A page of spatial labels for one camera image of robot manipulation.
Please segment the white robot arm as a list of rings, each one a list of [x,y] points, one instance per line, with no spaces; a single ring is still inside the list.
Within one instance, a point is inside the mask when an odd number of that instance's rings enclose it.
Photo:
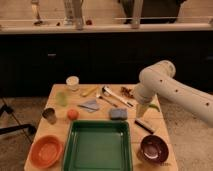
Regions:
[[[139,74],[139,83],[133,89],[133,97],[140,105],[147,107],[159,94],[213,127],[213,95],[176,81],[175,73],[174,64],[168,60],[144,68]]]

